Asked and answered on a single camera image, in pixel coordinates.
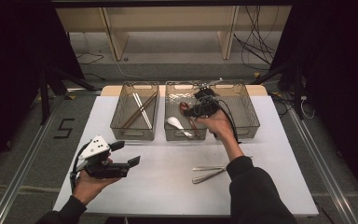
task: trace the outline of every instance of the person's arm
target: person's arm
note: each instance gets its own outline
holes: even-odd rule
[[[269,174],[254,167],[252,160],[244,156],[226,115],[218,110],[209,118],[196,121],[217,134],[230,160],[227,172],[231,178],[231,223],[296,223]]]
[[[77,223],[80,216],[87,210],[89,204],[105,187],[115,183],[120,178],[97,179],[81,171],[76,182],[74,195],[61,211],[50,211],[42,216],[36,224],[71,224]]]

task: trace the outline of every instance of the camera rig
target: camera rig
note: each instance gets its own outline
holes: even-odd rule
[[[221,81],[223,81],[222,78],[220,78],[219,80],[216,80],[216,81],[212,81],[208,84],[202,83],[199,86],[199,91],[194,94],[194,97],[197,99],[197,102],[194,104],[193,107],[191,107],[188,110],[185,110],[184,115],[186,117],[194,117],[194,118],[199,118],[199,117],[209,118],[214,113],[216,113],[217,110],[219,110],[219,109],[222,110],[230,123],[231,129],[234,132],[235,139],[239,143],[238,136],[237,136],[237,129],[235,128],[234,119],[232,118],[232,116],[228,115],[227,111],[219,104],[219,102],[223,102],[229,111],[227,104],[222,100],[217,100],[216,93],[210,88],[210,86],[212,86],[218,82],[221,82]]]
[[[112,163],[108,160],[109,153],[123,148],[124,144],[124,141],[107,144],[100,135],[85,144],[77,153],[73,171],[69,176],[72,191],[76,186],[77,173],[81,170],[85,170],[89,176],[99,179],[126,177],[130,168],[139,164],[140,156],[127,161],[127,163]],[[79,159],[84,161],[77,166]]]
[[[210,88],[211,85],[216,84],[220,81],[223,81],[222,78],[219,80],[213,81],[209,84],[202,83],[199,86],[199,91],[194,94],[194,97],[197,99],[197,104],[195,104],[192,108],[185,110],[184,115],[186,117],[210,117],[218,109],[221,109],[219,101],[215,99],[216,94]]]

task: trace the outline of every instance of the black sleeve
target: black sleeve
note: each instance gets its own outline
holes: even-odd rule
[[[60,212],[50,211],[42,216],[36,224],[76,224],[80,216],[87,210],[86,206],[71,195]]]
[[[227,172],[231,178],[231,223],[296,223],[269,174],[254,167],[249,157],[232,161]]]

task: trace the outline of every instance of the white spoon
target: white spoon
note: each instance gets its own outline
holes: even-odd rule
[[[171,124],[172,126],[175,126],[177,129],[179,129],[180,131],[182,131],[182,133],[187,136],[188,138],[193,138],[193,134],[185,132],[182,124],[180,124],[179,119],[177,119],[176,117],[170,117],[167,119],[167,122],[169,124]]]

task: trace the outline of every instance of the white platform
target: white platform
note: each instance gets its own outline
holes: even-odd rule
[[[78,145],[79,150],[95,135],[108,143],[116,141],[110,129],[118,97],[99,96]],[[281,121],[269,96],[251,96],[260,121],[254,139],[242,141],[245,155],[272,177],[282,201],[296,217],[318,215]],[[228,217],[230,196],[227,173],[194,185],[191,179],[208,172],[194,172],[195,166],[226,165],[227,154],[212,134],[201,142],[167,142],[163,128],[164,100],[159,101],[156,139],[126,142],[112,153],[112,160],[125,162],[141,156],[128,177],[107,187],[88,205],[87,213],[126,217]],[[68,176],[64,179],[54,210],[60,210],[71,194]]]

